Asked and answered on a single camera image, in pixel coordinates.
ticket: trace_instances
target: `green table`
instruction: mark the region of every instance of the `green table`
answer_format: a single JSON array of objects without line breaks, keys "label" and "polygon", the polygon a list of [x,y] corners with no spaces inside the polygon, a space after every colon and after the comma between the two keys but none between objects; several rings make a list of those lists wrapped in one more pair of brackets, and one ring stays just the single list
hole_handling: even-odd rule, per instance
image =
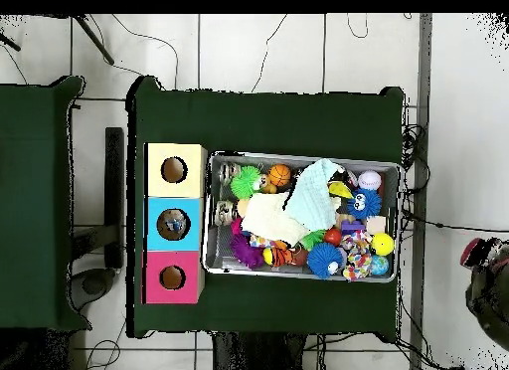
[{"label": "green table", "polygon": [[140,77],[127,96],[128,333],[156,329],[399,334],[398,278],[388,283],[206,275],[196,305],[141,304],[145,142],[401,163],[403,92],[164,92]]}]

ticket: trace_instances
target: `orange ball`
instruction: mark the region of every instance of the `orange ball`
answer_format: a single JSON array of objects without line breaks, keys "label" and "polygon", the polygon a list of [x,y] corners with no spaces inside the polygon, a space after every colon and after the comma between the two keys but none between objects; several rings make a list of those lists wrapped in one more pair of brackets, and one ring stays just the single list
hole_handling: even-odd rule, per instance
[{"label": "orange ball", "polygon": [[270,168],[268,179],[276,187],[282,187],[290,181],[290,169],[283,164],[276,164]]}]

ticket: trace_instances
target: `towel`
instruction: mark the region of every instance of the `towel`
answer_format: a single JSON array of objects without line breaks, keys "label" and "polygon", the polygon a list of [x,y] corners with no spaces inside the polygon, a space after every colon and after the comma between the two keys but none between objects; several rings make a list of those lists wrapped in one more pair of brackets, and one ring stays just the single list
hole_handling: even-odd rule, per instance
[{"label": "towel", "polygon": [[328,230],[336,223],[327,182],[336,171],[345,168],[329,159],[320,159],[309,165],[295,183],[284,212],[310,231]]},{"label": "towel", "polygon": [[282,210],[287,198],[288,192],[273,195],[254,193],[242,221],[243,230],[265,239],[283,240],[292,247],[295,246],[309,234],[309,230]]}]

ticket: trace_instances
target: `blue plush toy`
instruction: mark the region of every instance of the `blue plush toy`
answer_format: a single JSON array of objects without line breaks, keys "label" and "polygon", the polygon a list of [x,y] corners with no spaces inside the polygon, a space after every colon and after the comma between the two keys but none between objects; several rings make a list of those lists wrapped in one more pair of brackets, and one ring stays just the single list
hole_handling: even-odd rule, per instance
[{"label": "blue plush toy", "polygon": [[382,208],[382,199],[375,190],[358,189],[348,200],[348,213],[356,220],[376,217]]},{"label": "blue plush toy", "polygon": [[343,265],[343,256],[329,243],[316,245],[307,256],[307,264],[321,279],[336,274]]}]

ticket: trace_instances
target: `blue spiky ball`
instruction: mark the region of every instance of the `blue spiky ball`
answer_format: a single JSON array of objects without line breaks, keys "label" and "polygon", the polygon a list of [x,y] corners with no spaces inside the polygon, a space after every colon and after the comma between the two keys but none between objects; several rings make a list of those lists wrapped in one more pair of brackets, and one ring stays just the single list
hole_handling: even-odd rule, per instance
[{"label": "blue spiky ball", "polygon": [[357,189],[348,199],[348,213],[357,220],[376,217],[382,208],[382,198],[376,190]]}]

